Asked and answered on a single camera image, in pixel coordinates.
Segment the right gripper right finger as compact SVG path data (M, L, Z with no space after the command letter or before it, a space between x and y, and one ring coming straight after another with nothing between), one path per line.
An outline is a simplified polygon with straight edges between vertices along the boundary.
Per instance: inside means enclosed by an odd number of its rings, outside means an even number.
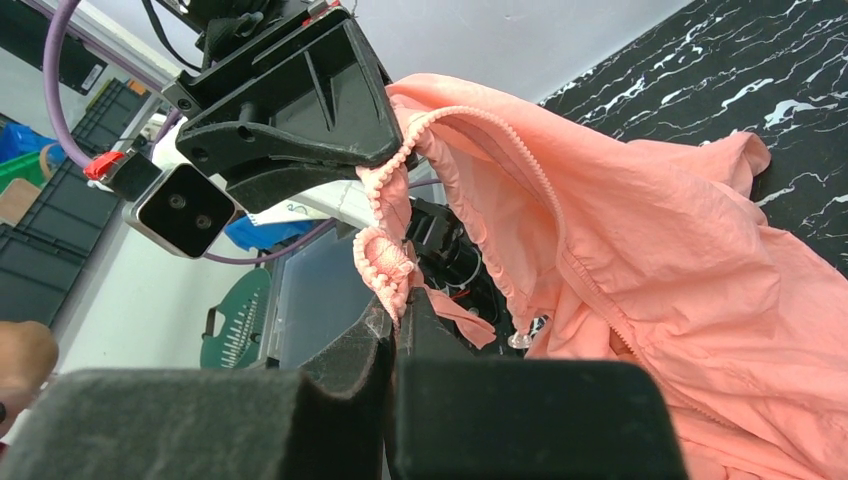
M475 356L414 289L396 335L396 479L684 479L641 367Z

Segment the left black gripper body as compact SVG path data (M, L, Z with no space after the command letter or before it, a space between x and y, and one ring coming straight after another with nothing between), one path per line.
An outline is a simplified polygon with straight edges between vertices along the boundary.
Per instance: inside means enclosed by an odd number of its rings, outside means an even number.
M201 73L164 95L189 120L351 120L358 24L336 1L268 1L210 18Z

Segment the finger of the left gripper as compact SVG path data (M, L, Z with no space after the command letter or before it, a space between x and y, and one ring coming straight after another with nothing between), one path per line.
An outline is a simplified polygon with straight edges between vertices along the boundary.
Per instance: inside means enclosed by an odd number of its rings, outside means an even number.
M249 213L259 213L311 188L357 180L350 166L259 158L225 171L226 192Z
M382 65L351 17L299 17L176 83L196 109L176 147L203 167L269 158L378 166L403 135Z

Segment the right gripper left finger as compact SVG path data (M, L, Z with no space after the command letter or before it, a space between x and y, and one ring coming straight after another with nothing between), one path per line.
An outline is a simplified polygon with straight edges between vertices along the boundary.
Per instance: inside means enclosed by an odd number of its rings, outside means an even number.
M377 479L393 323L377 304L301 367L89 370L34 405L5 479Z

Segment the pink jacket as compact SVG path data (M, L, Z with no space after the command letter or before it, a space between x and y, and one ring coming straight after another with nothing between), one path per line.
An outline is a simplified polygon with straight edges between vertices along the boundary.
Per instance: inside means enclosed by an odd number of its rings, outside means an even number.
M406 158L426 157L533 359L637 364L694 479L847 475L847 281L750 199L770 153L620 142L437 74L387 89L403 141L360 168L376 223L354 241L394 320L423 275L404 245Z

